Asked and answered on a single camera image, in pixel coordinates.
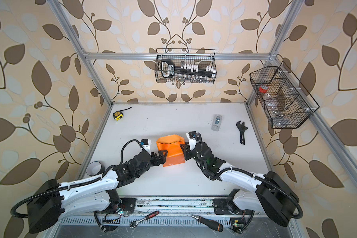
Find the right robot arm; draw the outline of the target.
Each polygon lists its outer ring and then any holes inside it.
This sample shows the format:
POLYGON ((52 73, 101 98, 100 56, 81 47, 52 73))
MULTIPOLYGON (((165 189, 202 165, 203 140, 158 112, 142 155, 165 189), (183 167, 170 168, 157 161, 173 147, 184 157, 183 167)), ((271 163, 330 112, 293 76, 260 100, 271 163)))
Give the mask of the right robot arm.
POLYGON ((304 212, 298 196, 273 171, 256 174, 232 166, 214 156, 205 142, 180 146, 186 160, 193 159, 211 181, 236 185, 219 207, 229 214, 245 210, 265 213, 276 224, 286 227, 291 219, 300 219, 304 212))

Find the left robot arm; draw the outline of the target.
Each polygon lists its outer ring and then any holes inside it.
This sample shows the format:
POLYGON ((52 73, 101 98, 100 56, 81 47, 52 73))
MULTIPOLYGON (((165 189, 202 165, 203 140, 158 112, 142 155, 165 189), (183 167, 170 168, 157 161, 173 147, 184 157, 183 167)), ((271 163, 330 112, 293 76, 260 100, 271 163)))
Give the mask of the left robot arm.
POLYGON ((164 164, 167 154, 166 150, 149 153, 143 149, 133 159, 90 178, 63 183, 51 179, 33 196, 14 205, 11 215, 27 219, 29 233, 36 234, 77 214, 118 211, 122 202, 117 189, 133 183, 151 167, 164 164))

